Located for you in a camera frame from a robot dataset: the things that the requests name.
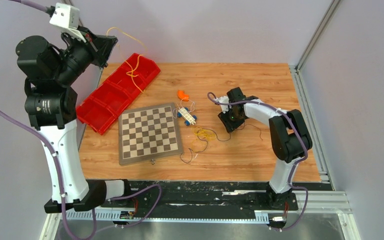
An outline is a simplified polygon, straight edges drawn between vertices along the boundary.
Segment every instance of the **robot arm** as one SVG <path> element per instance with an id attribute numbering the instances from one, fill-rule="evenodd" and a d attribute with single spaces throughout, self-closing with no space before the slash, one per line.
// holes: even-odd
<path id="1" fill-rule="evenodd" d="M 42 36 L 29 36 L 17 45 L 17 65 L 27 75 L 24 108 L 30 125 L 45 137 L 56 151 L 61 168 L 66 209 L 89 211 L 105 200 L 129 191 L 127 180 L 86 180 L 80 164 L 76 139 L 77 93 L 71 88 L 90 65 L 106 67 L 117 43 L 114 36 L 95 35 L 78 26 L 79 9 L 57 3 L 50 23 L 61 31 L 67 44 L 59 49 Z M 61 213 L 62 196 L 54 158 L 43 144 L 52 181 L 52 197 L 46 213 Z"/>
<path id="2" fill-rule="evenodd" d="M 213 99 L 213 102 L 221 105 L 222 112 L 218 114 L 218 117 L 228 133 L 237 129 L 248 118 L 256 119 L 269 126 L 271 146 L 277 160 L 274 174 L 266 190 L 269 193 L 268 201 L 271 206 L 276 207 L 283 204 L 292 191 L 289 183 L 294 177 L 296 162 L 302 159 L 305 153 L 297 135 L 288 133 L 287 129 L 291 129 L 291 126 L 284 115 L 291 119 L 306 149 L 309 150 L 313 146 L 301 112 L 297 109 L 285 111 L 269 107 L 255 96 L 246 97 L 239 87 L 231 89 L 227 92 L 227 96 Z"/>

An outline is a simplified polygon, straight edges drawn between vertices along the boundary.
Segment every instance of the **gray wall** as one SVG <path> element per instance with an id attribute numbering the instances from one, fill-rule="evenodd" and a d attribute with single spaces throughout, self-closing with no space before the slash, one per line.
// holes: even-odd
<path id="1" fill-rule="evenodd" d="M 384 239 L 384 1 L 342 1 L 302 76 L 336 188 Z"/>
<path id="2" fill-rule="evenodd" d="M 47 6 L 53 0 L 36 0 Z M 29 125 L 24 111 L 25 75 L 17 67 L 15 47 L 31 35 L 63 47 L 49 16 L 19 3 L 0 0 L 0 109 Z M 89 67 L 75 83 L 78 103 L 97 84 L 99 69 Z M 0 117 L 0 239 L 38 239 L 51 197 L 51 178 L 39 140 Z"/>
<path id="3" fill-rule="evenodd" d="M 156 62 L 296 64 L 331 0 L 73 0 L 83 23 L 118 27 Z M 124 56 L 142 46 L 120 38 Z M 123 62 L 118 49 L 112 62 Z"/>

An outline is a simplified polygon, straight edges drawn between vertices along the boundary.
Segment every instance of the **orange object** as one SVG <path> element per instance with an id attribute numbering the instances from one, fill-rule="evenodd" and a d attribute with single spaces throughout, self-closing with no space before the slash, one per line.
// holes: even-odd
<path id="1" fill-rule="evenodd" d="M 177 96 L 180 100 L 183 100 L 184 102 L 189 102 L 189 95 L 185 94 L 184 91 L 178 90 Z"/>

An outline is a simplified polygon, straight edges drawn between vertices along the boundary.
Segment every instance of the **chessboard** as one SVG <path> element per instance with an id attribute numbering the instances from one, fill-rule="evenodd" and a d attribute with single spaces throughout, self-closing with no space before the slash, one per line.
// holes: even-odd
<path id="1" fill-rule="evenodd" d="M 118 118 L 120 165 L 183 153 L 174 103 L 125 110 Z"/>

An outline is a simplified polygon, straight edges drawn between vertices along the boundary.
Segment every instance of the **red plastic tray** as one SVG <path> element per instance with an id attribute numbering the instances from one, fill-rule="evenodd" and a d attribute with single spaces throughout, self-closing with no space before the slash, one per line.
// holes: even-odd
<path id="1" fill-rule="evenodd" d="M 137 53 L 133 53 L 127 59 L 133 68 L 136 67 L 137 61 Z M 130 66 L 124 62 L 76 108 L 80 122 L 89 125 L 101 135 L 108 130 L 141 93 L 133 84 L 132 78 L 126 74 L 131 70 Z M 160 71 L 154 61 L 141 56 L 139 66 L 133 73 L 138 75 L 133 78 L 134 82 L 144 90 Z"/>

